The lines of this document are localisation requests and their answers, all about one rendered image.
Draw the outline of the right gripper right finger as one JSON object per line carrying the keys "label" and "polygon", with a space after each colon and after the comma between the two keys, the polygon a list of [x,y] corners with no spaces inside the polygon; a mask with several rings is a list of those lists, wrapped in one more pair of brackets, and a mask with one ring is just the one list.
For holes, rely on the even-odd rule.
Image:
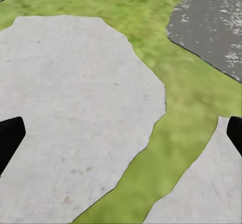
{"label": "right gripper right finger", "polygon": [[230,117],[226,133],[242,156],[242,118]]}

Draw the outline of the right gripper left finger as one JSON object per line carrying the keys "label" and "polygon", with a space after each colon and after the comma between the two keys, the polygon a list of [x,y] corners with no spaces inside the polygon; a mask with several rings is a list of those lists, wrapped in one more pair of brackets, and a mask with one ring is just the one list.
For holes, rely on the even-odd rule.
{"label": "right gripper left finger", "polygon": [[25,135],[25,125],[21,116],[0,122],[0,175]]}

